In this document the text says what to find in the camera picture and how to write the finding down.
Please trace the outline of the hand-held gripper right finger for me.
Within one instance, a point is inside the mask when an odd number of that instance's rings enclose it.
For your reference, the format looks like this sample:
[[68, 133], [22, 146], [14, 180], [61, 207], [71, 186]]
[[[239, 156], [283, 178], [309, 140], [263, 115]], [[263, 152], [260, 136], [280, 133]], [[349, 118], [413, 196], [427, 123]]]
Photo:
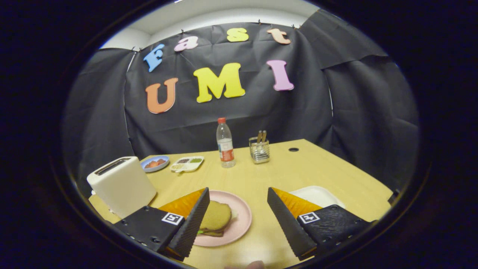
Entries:
[[371, 226], [339, 205], [317, 206], [274, 187], [267, 203], [299, 260], [332, 252]]

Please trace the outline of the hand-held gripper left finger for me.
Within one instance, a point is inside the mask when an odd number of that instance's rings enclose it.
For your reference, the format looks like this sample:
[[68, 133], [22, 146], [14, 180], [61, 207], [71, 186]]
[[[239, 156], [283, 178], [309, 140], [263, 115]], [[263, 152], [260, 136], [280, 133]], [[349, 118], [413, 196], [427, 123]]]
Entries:
[[144, 206], [113, 227], [143, 247], [182, 262], [190, 255], [209, 203], [209, 188], [203, 188], [160, 208]]

